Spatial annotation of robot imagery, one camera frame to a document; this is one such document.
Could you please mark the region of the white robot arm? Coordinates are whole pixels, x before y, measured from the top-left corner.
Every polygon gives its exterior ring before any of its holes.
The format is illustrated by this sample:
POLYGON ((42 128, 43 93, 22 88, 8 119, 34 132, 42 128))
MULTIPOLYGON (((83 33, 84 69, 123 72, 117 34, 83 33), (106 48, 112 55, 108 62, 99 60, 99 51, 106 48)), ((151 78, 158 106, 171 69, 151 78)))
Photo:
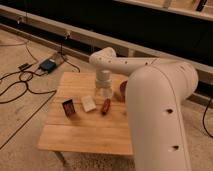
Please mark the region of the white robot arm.
POLYGON ((125 104, 136 171, 192 171, 181 102, 198 85, 196 69, 180 60, 93 53, 98 70, 128 77, 125 104))

